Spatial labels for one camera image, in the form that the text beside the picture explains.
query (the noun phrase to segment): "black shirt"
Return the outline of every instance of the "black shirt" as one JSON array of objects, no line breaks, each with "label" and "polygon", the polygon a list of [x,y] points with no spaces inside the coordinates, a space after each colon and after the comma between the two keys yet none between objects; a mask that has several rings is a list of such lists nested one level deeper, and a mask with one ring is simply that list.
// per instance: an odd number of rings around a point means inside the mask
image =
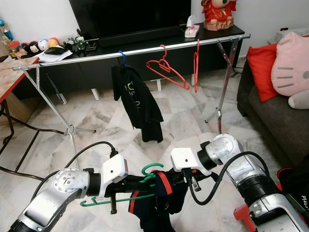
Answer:
[{"label": "black shirt", "polygon": [[132,126],[141,129],[143,141],[161,142],[163,117],[139,73],[132,67],[113,66],[112,85],[115,101],[121,97]]}]

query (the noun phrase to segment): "blue hanger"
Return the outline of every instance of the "blue hanger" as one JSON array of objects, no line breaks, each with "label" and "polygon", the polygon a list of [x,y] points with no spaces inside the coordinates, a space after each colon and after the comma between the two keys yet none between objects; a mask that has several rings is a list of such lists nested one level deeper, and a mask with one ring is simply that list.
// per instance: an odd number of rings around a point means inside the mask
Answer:
[{"label": "blue hanger", "polygon": [[124,62],[123,62],[123,66],[126,66],[126,55],[122,52],[122,51],[118,51],[119,53],[121,53],[122,57],[124,58]]}]

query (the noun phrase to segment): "marble floor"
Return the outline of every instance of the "marble floor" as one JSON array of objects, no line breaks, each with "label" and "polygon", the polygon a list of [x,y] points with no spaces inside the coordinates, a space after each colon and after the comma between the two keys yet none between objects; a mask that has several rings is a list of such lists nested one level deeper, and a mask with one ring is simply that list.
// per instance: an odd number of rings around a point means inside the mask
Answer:
[{"label": "marble floor", "polygon": [[[147,82],[164,118],[161,124],[164,140],[159,144],[142,141],[141,131],[132,128],[122,102],[113,100],[111,89],[101,89],[99,101],[94,99],[91,91],[65,95],[67,105],[59,103],[57,98],[53,98],[53,101],[71,124],[97,130],[96,133],[75,134],[78,150],[97,141],[108,141],[127,159],[130,174],[140,174],[142,167],[152,162],[160,162],[164,164],[164,170],[169,170],[172,167],[170,152],[173,148],[198,149],[200,143],[216,136],[216,119],[212,119],[208,124],[205,124],[204,120],[218,104],[224,74],[224,70],[201,73],[197,93],[193,87],[184,90],[165,80],[162,81],[162,92],[158,92],[156,82]],[[276,178],[279,164],[250,121],[243,118],[237,110],[239,80],[240,75],[237,75],[228,85],[223,105],[223,132],[236,137],[245,150],[260,154],[266,160],[272,176]],[[65,129],[59,118],[44,103],[40,104],[29,123],[35,127]],[[16,124],[14,128],[12,141],[0,156],[1,166],[10,169],[15,169],[35,133]],[[0,140],[8,134],[8,126],[1,126]],[[93,167],[98,172],[102,163],[109,158],[109,152],[109,147],[105,145],[96,146],[83,153],[72,166],[81,169]],[[62,169],[72,156],[73,150],[67,136],[40,133],[20,172],[45,177]],[[217,173],[220,170],[221,167],[215,168]],[[9,229],[29,203],[38,183],[37,180],[0,172],[0,231]],[[202,181],[202,191],[197,194],[198,197],[205,199],[212,186],[210,179]],[[118,194],[117,198],[127,196],[128,194]],[[68,206],[53,231],[122,232],[124,228],[128,232],[141,231],[138,218],[127,212],[128,202],[118,203],[118,213],[110,215],[109,205],[83,208],[79,206],[81,201],[75,200]],[[233,217],[234,209],[243,203],[243,199],[225,176],[214,198],[206,206],[197,205],[187,193],[183,210],[172,215],[171,222],[177,232],[245,232],[245,225],[235,221]]]}]

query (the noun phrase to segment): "red table edge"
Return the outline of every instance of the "red table edge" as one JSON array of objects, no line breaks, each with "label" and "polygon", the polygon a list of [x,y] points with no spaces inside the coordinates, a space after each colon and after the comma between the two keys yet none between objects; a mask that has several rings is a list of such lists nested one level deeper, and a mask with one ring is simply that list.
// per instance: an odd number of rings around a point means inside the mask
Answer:
[{"label": "red table edge", "polygon": [[[39,59],[37,57],[37,59],[32,63],[32,64],[36,64],[39,62]],[[12,86],[0,97],[0,103],[6,99],[6,97],[12,92],[12,90],[15,88],[15,86],[17,86],[17,84],[25,77],[25,74],[23,73],[15,82],[14,84],[12,84]]]}]

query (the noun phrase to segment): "hello kitty pillow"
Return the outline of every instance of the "hello kitty pillow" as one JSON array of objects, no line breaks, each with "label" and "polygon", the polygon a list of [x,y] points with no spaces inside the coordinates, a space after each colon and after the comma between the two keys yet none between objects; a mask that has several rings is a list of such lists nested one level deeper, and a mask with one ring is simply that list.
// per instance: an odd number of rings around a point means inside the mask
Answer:
[{"label": "hello kitty pillow", "polygon": [[284,96],[309,89],[309,38],[291,32],[278,43],[271,81]]}]

